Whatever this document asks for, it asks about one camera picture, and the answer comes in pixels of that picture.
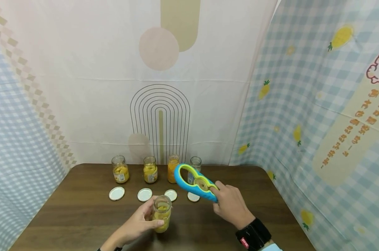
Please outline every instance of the checkered backdrop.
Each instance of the checkered backdrop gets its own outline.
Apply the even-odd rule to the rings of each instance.
[[[64,176],[49,136],[0,51],[0,251],[10,248]]]
[[[353,37],[328,52],[345,24]],[[337,187],[312,167],[378,54],[379,0],[283,0],[255,64],[230,164],[263,167],[319,251],[379,250],[379,140]]]

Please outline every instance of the white jar lid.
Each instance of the white jar lid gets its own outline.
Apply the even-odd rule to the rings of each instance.
[[[192,202],[197,202],[200,199],[198,195],[194,195],[193,193],[190,193],[190,192],[187,194],[187,197]]]
[[[139,190],[137,198],[141,202],[148,201],[152,197],[152,190],[149,188],[142,188]]]
[[[109,198],[111,200],[120,200],[125,194],[125,190],[122,187],[115,187],[110,190]]]
[[[165,195],[171,200],[171,202],[177,199],[177,192],[173,189],[169,189],[165,192]]]

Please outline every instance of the watch strap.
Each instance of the watch strap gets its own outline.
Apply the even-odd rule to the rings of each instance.
[[[121,251],[121,250],[123,250],[123,248],[115,248],[115,250],[114,251]]]
[[[237,240],[249,251],[257,251],[272,238],[269,230],[257,218],[242,230],[235,233]]]

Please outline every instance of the backdrop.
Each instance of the backdrop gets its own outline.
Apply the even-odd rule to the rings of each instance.
[[[76,164],[228,164],[275,6],[0,0],[0,250]]]
[[[275,5],[0,1],[0,251],[76,164],[172,153],[263,167],[319,251],[379,250],[379,0]]]
[[[317,250],[379,250],[379,0],[283,0],[252,79],[230,164],[263,167]]]

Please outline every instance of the glass jar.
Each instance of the glass jar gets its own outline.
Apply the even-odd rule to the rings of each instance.
[[[201,171],[201,164],[202,164],[202,160],[201,158],[199,158],[198,156],[193,156],[190,160],[189,160],[189,164],[194,168],[194,169],[197,169],[198,172]],[[188,172],[188,184],[190,185],[194,185],[194,176]]]
[[[163,233],[169,228],[171,215],[171,200],[166,195],[158,196],[153,203],[152,220],[163,220],[164,225],[155,229],[156,233]]]
[[[122,184],[130,178],[128,166],[124,156],[118,155],[112,158],[113,174],[117,183]]]
[[[144,179],[147,183],[153,183],[157,180],[156,158],[153,156],[144,158]]]
[[[167,180],[170,183],[177,183],[174,178],[174,169],[180,164],[180,157],[176,154],[173,154],[169,157],[169,163],[167,164]]]

